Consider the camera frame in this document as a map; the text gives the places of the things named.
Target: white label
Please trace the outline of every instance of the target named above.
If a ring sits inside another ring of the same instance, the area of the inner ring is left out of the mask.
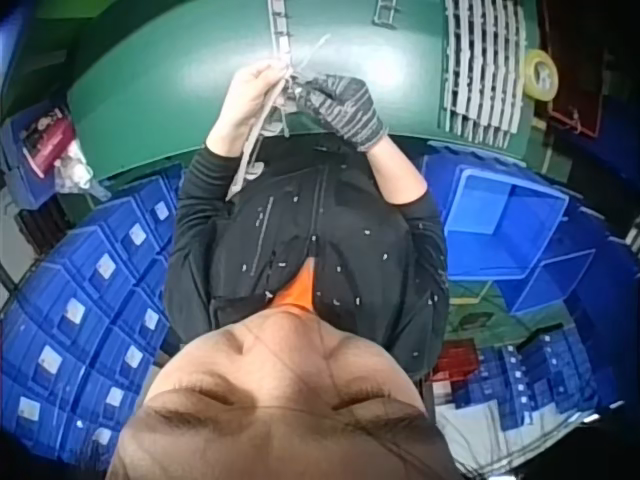
[[[18,415],[32,422],[37,422],[40,418],[40,404],[28,398],[20,397]]]
[[[58,355],[58,353],[49,345],[46,345],[42,349],[42,353],[40,354],[38,363],[42,365],[42,367],[51,375],[55,375],[56,373],[58,373],[58,369],[60,368],[60,364],[62,363],[62,357]]]
[[[157,203],[153,209],[156,211],[156,215],[160,221],[164,220],[169,216],[169,209],[164,204],[164,202]]]
[[[158,324],[159,318],[160,318],[160,315],[158,315],[156,312],[154,312],[150,308],[147,308],[147,313],[144,314],[144,324],[149,330],[153,331],[156,329],[156,325]]]
[[[64,316],[76,325],[80,325],[85,310],[86,307],[84,305],[82,305],[75,298],[71,298],[71,300],[69,300],[69,302],[67,303],[67,307],[65,308]]]
[[[105,280],[109,280],[109,277],[116,269],[116,264],[113,263],[108,253],[105,253],[96,265],[96,270],[104,277]]]
[[[124,356],[124,361],[131,365],[131,368],[138,368],[140,360],[142,360],[142,352],[131,345],[129,350],[127,350],[127,354]]]
[[[147,234],[144,233],[144,230],[142,230],[142,227],[139,223],[136,223],[133,227],[131,227],[131,230],[129,230],[129,236],[131,237],[131,240],[133,240],[133,243],[135,243],[137,246],[142,245],[142,242],[147,239]]]
[[[93,434],[93,440],[98,442],[100,445],[107,445],[109,440],[111,439],[111,430],[107,430],[106,428],[99,428]]]
[[[124,392],[122,390],[116,387],[111,387],[111,390],[109,390],[109,395],[107,395],[107,403],[118,408],[120,406],[120,403],[122,403],[123,396]]]

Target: striped work glove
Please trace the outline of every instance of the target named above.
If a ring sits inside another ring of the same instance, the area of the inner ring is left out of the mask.
[[[298,108],[361,152],[387,134],[367,84],[359,78],[323,75],[306,82],[294,80],[294,92]]]

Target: green machine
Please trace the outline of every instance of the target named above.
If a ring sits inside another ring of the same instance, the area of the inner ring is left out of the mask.
[[[267,2],[117,1],[87,26],[75,52],[68,102],[98,179],[202,144],[233,72],[273,55]],[[460,0],[460,5],[473,15],[487,2],[492,0]],[[330,35],[308,69],[364,79],[391,133],[475,145],[447,131],[442,119],[451,5],[449,0],[286,2],[292,64],[299,65]],[[519,5],[527,48],[535,48],[535,1]],[[525,154],[533,118],[533,101],[524,97],[521,105],[508,146],[495,148],[515,158]],[[318,131],[300,114],[293,114],[290,128]]]

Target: black jacket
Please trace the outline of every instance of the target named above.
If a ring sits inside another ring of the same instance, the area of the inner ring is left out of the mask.
[[[173,327],[188,342],[263,310],[311,256],[318,315],[421,377],[440,353],[449,303],[431,195],[392,206],[363,155],[300,143],[263,146],[265,172],[228,203],[238,162],[196,154],[165,288]]]

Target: yellow tape roll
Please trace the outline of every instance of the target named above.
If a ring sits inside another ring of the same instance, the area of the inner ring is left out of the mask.
[[[524,93],[542,102],[558,93],[558,69],[542,50],[529,50],[524,60]]]

